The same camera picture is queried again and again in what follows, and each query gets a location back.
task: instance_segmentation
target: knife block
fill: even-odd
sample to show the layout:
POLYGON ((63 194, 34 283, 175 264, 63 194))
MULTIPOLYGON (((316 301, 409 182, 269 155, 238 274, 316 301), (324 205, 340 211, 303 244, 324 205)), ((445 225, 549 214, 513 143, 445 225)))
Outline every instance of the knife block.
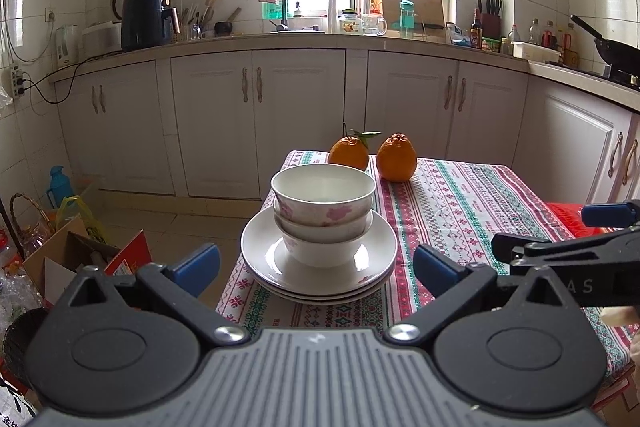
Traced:
POLYGON ((500 40, 502 21, 497 15, 492 13, 481 13, 480 23, 482 24, 482 36, 488 39, 500 40))

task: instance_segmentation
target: glass mug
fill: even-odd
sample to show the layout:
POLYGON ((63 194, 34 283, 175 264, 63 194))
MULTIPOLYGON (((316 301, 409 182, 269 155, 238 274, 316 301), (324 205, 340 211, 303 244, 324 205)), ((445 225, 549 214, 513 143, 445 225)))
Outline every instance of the glass mug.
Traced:
POLYGON ((386 33, 386 21, 378 14, 363 14, 362 32, 365 35, 381 37, 386 33))

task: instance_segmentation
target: silver screw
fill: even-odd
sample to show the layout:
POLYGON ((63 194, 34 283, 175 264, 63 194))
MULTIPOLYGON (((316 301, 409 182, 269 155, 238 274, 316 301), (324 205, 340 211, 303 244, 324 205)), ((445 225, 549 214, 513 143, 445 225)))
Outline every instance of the silver screw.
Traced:
POLYGON ((388 330, 389 336, 396 341, 412 341, 420 335, 420 330, 412 324, 396 324, 388 330))
POLYGON ((213 336, 224 343, 236 343, 243 340, 246 334, 237 326, 220 326, 213 332, 213 336))

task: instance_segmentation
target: pan handle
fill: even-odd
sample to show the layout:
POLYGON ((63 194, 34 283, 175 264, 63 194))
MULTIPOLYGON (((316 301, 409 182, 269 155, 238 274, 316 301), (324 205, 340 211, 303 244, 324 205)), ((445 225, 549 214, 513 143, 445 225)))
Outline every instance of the pan handle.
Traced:
POLYGON ((577 15, 571 15, 570 19, 573 22, 575 22, 578 26, 580 26, 580 28, 582 28, 586 32, 590 33, 591 35, 593 35, 597 39, 602 39, 602 35, 594 27, 588 25, 585 21, 580 19, 580 17, 578 17, 577 15))

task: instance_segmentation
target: baseboard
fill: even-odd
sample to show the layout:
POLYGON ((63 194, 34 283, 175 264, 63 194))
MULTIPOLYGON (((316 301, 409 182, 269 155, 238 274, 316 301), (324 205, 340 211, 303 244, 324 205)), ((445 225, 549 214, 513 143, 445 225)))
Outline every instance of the baseboard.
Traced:
POLYGON ((107 208, 132 208, 151 212, 189 214, 191 216, 242 217, 249 219, 260 211, 261 201, 178 198, 156 194, 136 194, 101 190, 107 208))

